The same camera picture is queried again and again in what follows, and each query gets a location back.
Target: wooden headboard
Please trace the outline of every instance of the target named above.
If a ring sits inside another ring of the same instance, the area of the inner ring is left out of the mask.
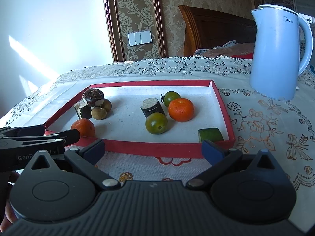
[[[186,23],[184,56],[197,49],[211,49],[231,40],[255,43],[256,24],[253,20],[202,8],[179,5]]]

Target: electric kettle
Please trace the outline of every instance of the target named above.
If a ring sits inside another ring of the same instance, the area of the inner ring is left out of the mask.
[[[310,25],[300,14],[278,5],[259,5],[251,13],[257,34],[250,85],[269,98],[291,100],[297,78],[312,56]],[[301,61],[299,26],[305,35],[305,53]]]

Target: tablecloth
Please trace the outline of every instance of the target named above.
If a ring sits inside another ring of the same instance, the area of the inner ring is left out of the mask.
[[[159,79],[213,79],[225,102],[236,135],[235,147],[255,154],[268,148],[297,193],[290,220],[303,231],[315,223],[315,78],[305,71],[292,101],[276,101],[249,85],[250,59],[220,56],[172,57],[122,62],[72,70],[17,104],[0,126],[45,123],[90,84]],[[181,180],[185,183],[210,167],[204,159],[136,156],[106,152],[98,167],[120,182]]]

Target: human hand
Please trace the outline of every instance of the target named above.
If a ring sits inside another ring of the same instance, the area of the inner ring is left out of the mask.
[[[15,183],[16,180],[18,179],[19,177],[19,173],[18,172],[11,172],[10,174],[10,177],[9,177],[9,182],[10,183]],[[3,218],[3,221],[1,222],[1,225],[0,225],[0,231],[1,232],[4,232],[9,226],[11,226],[16,220],[16,216],[14,214],[14,211],[13,211],[13,208],[9,202],[9,194],[10,194],[10,190],[12,189],[13,185],[12,184],[8,184],[8,187],[7,187],[7,203],[5,205],[5,209],[4,209],[4,212],[5,212],[5,216]]]

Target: red and white tray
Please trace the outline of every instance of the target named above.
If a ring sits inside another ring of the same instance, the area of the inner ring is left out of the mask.
[[[218,128],[224,141],[217,142],[223,148],[231,148],[235,142],[229,115],[212,80],[155,80],[104,83],[88,86],[100,89],[112,103],[112,110],[104,120],[91,121],[95,125],[95,137],[104,139],[106,150],[126,154],[156,157],[202,158],[198,130]],[[82,90],[57,111],[47,122],[47,133],[68,130],[78,120],[73,105],[81,100]],[[169,129],[153,135],[145,129],[145,116],[140,106],[146,98],[157,98],[168,91],[175,91],[182,98],[191,100],[195,107],[193,119],[176,122],[167,113]],[[96,138],[81,137],[79,146],[87,146]]]

